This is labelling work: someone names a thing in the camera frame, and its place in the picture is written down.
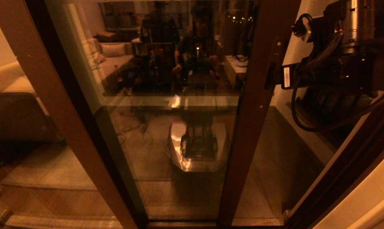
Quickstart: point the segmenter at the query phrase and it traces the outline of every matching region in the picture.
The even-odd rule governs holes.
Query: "glass door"
[[[299,1],[26,4],[71,99],[90,108],[83,119],[139,226],[230,225]],[[73,71],[60,70],[64,55]]]

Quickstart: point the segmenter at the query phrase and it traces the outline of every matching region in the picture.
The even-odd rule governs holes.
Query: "label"
[[[284,68],[284,87],[290,87],[290,68]]]

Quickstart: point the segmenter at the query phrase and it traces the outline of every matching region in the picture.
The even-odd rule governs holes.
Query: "door frame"
[[[271,2],[287,3],[283,0],[262,0],[262,6],[272,7]],[[292,2],[295,3],[290,4],[298,4],[299,8],[300,0]],[[7,3],[0,1],[0,27],[12,50],[60,132],[122,225],[126,228],[162,228],[159,224],[147,225],[145,216],[130,198],[44,6],[43,1],[36,0],[14,0]],[[279,7],[281,6],[273,9],[288,9],[286,5],[283,9]],[[265,7],[261,10],[264,15],[275,16]],[[294,12],[293,17],[287,19],[289,25],[296,20],[298,9]],[[256,35],[260,39],[255,42],[254,47],[262,42],[271,41],[270,43],[275,44],[275,38],[282,36],[282,44],[286,50],[288,42],[284,43],[284,38],[288,37],[289,41],[291,31],[286,33],[285,29],[279,29],[284,27],[281,26],[284,23],[279,20],[280,26],[275,30],[267,23],[262,24],[265,26],[262,29],[272,30],[267,36],[259,36],[261,30],[257,26]],[[264,48],[263,52],[254,52],[257,55],[253,54],[252,60],[258,60],[259,64],[251,65],[248,69],[247,83],[239,103],[235,143],[229,158],[217,225],[185,224],[182,228],[231,226],[274,89],[266,81],[273,48],[275,46]],[[356,133],[327,174],[289,218],[286,225],[288,228],[315,225],[384,159],[384,106],[372,112],[362,128],[364,131]],[[179,224],[170,226],[171,224],[168,223],[165,227],[179,228]]]

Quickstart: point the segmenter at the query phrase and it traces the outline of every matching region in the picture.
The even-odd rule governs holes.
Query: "sticker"
[[[284,87],[290,87],[290,68],[284,68]]]

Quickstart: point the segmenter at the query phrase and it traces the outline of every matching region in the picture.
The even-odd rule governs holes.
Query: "sofa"
[[[0,141],[62,139],[18,61],[0,66]]]
[[[82,42],[94,80],[105,94],[115,93],[125,81],[127,70],[135,67],[130,42],[99,42],[92,38]]]

